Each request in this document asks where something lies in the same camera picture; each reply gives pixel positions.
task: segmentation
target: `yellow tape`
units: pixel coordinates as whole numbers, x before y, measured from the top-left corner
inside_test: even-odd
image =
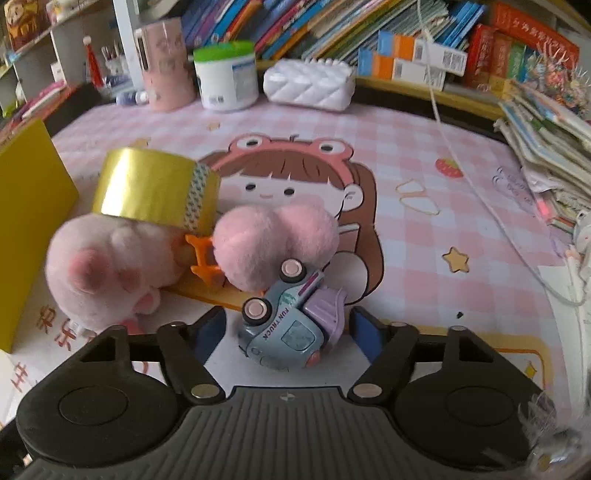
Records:
[[[92,211],[210,235],[220,177],[207,165],[156,150],[107,153]]]

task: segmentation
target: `toy truck wheel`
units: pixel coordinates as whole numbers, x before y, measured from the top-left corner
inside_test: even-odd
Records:
[[[306,267],[295,258],[288,258],[281,264],[279,278],[285,283],[298,283],[306,276]]]
[[[273,307],[267,299],[253,297],[242,305],[242,318],[248,325],[259,326],[271,318]]]

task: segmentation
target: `white jar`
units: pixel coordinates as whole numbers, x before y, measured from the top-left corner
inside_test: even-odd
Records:
[[[193,61],[204,108],[228,112],[256,102],[259,89],[252,42],[198,48],[193,52]]]

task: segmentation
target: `white cable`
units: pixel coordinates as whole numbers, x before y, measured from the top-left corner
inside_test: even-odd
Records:
[[[501,229],[501,231],[503,232],[503,234],[505,235],[507,240],[509,240],[509,243],[511,244],[511,246],[513,247],[513,249],[515,250],[515,252],[519,256],[521,261],[524,263],[524,265],[529,269],[529,271],[535,277],[535,279],[537,281],[539,281],[544,286],[544,288],[546,288],[546,290],[548,290],[554,297],[556,297],[558,300],[560,300],[565,305],[568,305],[570,307],[580,307],[581,305],[585,304],[585,302],[587,302],[587,298],[589,297],[589,293],[587,291],[585,291],[585,294],[583,295],[583,299],[581,301],[572,301],[571,299],[564,297],[558,291],[553,289],[552,286],[549,285],[549,283],[546,282],[546,280],[544,280],[540,276],[537,269],[535,267],[532,267],[528,263],[528,261],[525,259],[523,253],[521,252],[521,250],[519,249],[519,247],[517,246],[515,241],[509,235],[509,232],[507,231],[507,228],[506,228],[505,224],[503,223],[503,221],[501,220],[501,218],[495,212],[494,208],[488,203],[488,201],[480,194],[480,192],[478,192],[478,190],[476,189],[476,186],[472,182],[472,179],[468,175],[467,170],[465,170],[462,167],[462,162],[460,162],[460,159],[457,157],[457,154],[456,154],[455,150],[453,149],[451,142],[447,139],[447,136],[446,136],[445,132],[443,131],[443,124],[441,123],[441,118],[439,117],[439,110],[437,109],[437,102],[435,100],[435,93],[433,92],[433,85],[431,84],[431,57],[430,57],[429,45],[428,45],[428,39],[432,38],[432,36],[431,36],[431,32],[429,32],[427,26],[425,25],[425,23],[423,21],[423,13],[421,12],[421,0],[417,0],[417,13],[418,13],[418,21],[419,21],[419,24],[421,25],[421,31],[423,32],[423,34],[425,36],[425,42],[427,43],[427,45],[426,45],[427,48],[425,49],[427,52],[427,81],[428,81],[427,86],[429,88],[429,94],[431,96],[431,105],[433,106],[433,114],[435,115],[435,120],[437,122],[437,126],[439,127],[439,131],[441,132],[441,136],[443,137],[443,141],[445,142],[447,149],[452,154],[452,158],[454,159],[454,161],[457,163],[457,166],[460,168],[460,170],[464,174],[464,178],[468,182],[468,185],[470,186],[470,188],[472,189],[474,194],[478,197],[478,199],[484,205],[486,210],[495,219],[495,221],[499,225],[499,228]]]

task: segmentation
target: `white quilted case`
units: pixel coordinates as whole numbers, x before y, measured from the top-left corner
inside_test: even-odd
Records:
[[[265,72],[263,90],[271,102],[341,112],[355,91],[353,69],[333,60],[279,60]]]

